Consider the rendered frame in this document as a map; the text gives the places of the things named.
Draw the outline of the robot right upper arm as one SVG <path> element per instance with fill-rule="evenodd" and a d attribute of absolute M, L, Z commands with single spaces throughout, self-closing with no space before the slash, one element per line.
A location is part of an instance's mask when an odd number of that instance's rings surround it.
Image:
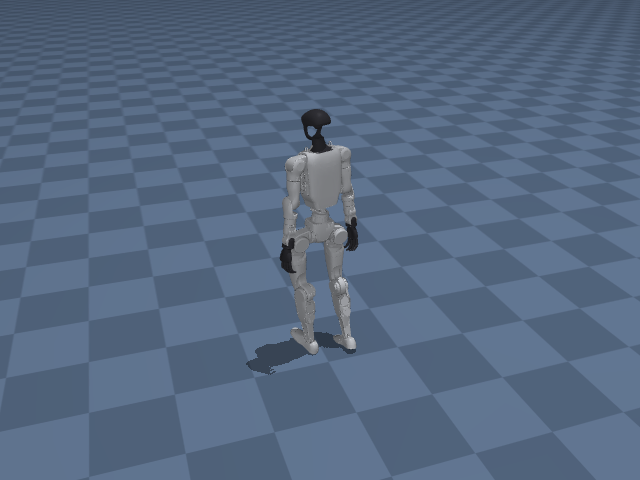
<path fill-rule="evenodd" d="M 336 145 L 341 152 L 341 194 L 352 190 L 351 185 L 351 151 L 349 148 Z"/>

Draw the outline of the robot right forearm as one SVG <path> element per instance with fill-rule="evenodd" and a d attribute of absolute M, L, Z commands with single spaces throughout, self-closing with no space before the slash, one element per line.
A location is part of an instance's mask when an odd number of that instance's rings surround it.
<path fill-rule="evenodd" d="M 352 185 L 352 183 L 351 183 Z M 351 219 L 353 217 L 356 217 L 356 221 L 357 221 L 357 216 L 356 216 L 356 209 L 355 209 L 355 204 L 354 204 L 354 191 L 353 191 L 353 187 L 352 190 L 348 193 L 344 193 L 341 195 L 341 199 L 343 201 L 343 212 L 345 215 L 345 222 L 347 224 L 351 225 Z"/>

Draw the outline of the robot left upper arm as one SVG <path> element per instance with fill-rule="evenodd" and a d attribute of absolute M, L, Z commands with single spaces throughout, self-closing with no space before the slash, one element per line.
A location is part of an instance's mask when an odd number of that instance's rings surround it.
<path fill-rule="evenodd" d="M 289 158 L 285 163 L 287 191 L 288 196 L 292 202 L 292 209 L 295 210 L 300 206 L 300 188 L 301 188 L 301 173 L 305 170 L 306 156 L 297 155 Z M 282 200 L 283 201 L 283 200 Z"/>

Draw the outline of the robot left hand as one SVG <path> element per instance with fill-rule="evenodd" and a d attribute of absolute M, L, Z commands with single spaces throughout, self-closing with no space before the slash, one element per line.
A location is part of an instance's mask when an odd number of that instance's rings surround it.
<path fill-rule="evenodd" d="M 294 249 L 294 242 L 295 242 L 294 238 L 290 238 L 288 242 L 288 246 L 282 243 L 282 248 L 284 249 L 281 251 L 280 261 L 281 261 L 282 268 L 288 273 L 297 273 L 292 269 L 292 264 L 291 264 L 292 262 L 291 249 Z"/>

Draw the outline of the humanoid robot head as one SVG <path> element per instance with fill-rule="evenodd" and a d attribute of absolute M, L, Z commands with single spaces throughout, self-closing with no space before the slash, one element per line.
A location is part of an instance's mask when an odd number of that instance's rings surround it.
<path fill-rule="evenodd" d="M 312 140 L 313 147 L 310 151 L 323 153 L 333 150 L 332 147 L 325 143 L 324 137 L 321 135 L 322 126 L 331 123 L 331 119 L 325 111 L 320 109 L 310 110 L 301 117 L 301 121 L 303 123 L 305 136 L 307 139 Z M 312 137 L 308 134 L 308 126 L 313 126 L 317 129 L 315 135 Z"/>

